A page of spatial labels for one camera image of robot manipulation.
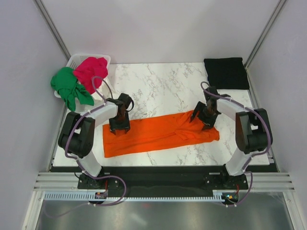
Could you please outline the folded black t shirt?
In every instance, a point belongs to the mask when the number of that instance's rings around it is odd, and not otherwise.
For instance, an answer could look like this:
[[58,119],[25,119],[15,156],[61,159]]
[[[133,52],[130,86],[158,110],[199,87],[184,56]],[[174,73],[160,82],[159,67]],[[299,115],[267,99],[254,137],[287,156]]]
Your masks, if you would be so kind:
[[243,58],[205,58],[204,66],[211,86],[223,90],[249,90]]

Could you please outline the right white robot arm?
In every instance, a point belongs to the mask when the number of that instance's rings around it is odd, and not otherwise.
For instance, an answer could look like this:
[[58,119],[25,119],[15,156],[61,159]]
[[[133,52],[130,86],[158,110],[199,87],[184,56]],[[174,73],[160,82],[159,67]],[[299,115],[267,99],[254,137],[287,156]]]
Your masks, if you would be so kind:
[[248,108],[228,94],[219,94],[215,87],[202,89],[206,103],[197,103],[191,122],[197,118],[203,123],[202,130],[209,130],[221,114],[235,121],[236,150],[224,165],[219,180],[222,187],[229,189],[237,183],[236,176],[244,174],[252,158],[266,154],[271,148],[272,131],[267,111]]

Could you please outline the aluminium frame rail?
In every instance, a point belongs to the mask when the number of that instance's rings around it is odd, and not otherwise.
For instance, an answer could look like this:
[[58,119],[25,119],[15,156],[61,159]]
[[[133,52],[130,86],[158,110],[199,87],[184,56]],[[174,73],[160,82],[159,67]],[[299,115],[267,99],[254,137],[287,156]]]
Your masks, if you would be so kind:
[[[72,172],[40,172],[34,191],[77,191],[79,179]],[[285,172],[254,172],[246,175],[244,184],[251,186],[252,192],[293,191],[290,175]]]

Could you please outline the green t shirt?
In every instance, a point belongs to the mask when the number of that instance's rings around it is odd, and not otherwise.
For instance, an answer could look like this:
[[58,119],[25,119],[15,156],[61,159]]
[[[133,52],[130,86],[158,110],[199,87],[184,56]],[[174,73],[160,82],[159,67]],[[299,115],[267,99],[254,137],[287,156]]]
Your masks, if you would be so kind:
[[67,108],[73,112],[76,111],[77,99],[80,104],[94,105],[94,99],[86,88],[78,83],[78,79],[73,74],[70,67],[61,68],[52,78],[50,85],[64,101]]

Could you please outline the orange t shirt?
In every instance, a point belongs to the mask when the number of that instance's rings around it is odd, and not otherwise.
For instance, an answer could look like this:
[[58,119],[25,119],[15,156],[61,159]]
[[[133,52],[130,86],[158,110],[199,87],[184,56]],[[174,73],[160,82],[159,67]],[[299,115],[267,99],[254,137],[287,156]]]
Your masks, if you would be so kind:
[[116,136],[109,131],[109,125],[103,125],[104,156],[112,158],[218,141],[219,131],[214,127],[202,131],[203,123],[197,118],[190,123],[192,112],[135,119],[130,121],[127,134],[118,131]]

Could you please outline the white t shirt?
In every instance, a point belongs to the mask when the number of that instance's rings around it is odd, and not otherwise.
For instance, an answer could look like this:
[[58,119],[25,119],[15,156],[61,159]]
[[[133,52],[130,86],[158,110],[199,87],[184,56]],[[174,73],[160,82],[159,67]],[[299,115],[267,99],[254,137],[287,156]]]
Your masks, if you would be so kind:
[[112,86],[109,77],[106,77],[103,80],[104,81],[101,83],[101,85],[96,88],[98,93],[94,92],[92,94],[94,100],[101,101],[102,97],[100,96],[100,94],[107,99],[110,98],[112,95],[115,96],[115,94],[117,93],[117,91]]

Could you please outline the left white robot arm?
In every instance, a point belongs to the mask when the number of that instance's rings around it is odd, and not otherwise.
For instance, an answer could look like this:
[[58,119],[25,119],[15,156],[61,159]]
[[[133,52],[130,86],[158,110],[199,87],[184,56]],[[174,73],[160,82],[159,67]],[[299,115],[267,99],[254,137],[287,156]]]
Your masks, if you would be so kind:
[[88,112],[69,112],[66,115],[58,145],[64,149],[67,158],[77,161],[94,188],[101,188],[105,184],[105,176],[101,174],[103,167],[92,151],[95,129],[108,121],[112,134],[118,131],[127,133],[130,130],[129,106],[134,106],[133,99],[121,93],[117,99],[108,98]]

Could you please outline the white laundry basket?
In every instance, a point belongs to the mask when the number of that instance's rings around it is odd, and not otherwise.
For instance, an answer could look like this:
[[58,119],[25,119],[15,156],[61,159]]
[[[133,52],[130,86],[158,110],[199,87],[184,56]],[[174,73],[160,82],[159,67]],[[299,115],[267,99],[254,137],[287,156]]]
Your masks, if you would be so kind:
[[85,61],[88,57],[94,57],[94,58],[104,58],[107,61],[106,68],[108,70],[107,77],[111,77],[111,70],[109,70],[111,57],[109,55],[103,55],[103,54],[74,54],[69,59],[67,63],[67,67],[70,67],[72,69],[76,69],[83,61]]

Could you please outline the red t shirt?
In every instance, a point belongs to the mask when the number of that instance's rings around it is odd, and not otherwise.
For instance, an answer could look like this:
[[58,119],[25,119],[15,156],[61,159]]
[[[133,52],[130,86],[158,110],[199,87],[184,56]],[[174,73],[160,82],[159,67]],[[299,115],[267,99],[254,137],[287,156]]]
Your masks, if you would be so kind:
[[95,58],[88,57],[85,59],[74,71],[74,76],[90,93],[95,93],[95,89],[92,85],[92,78],[95,76],[104,79],[108,76],[107,60],[104,57]]

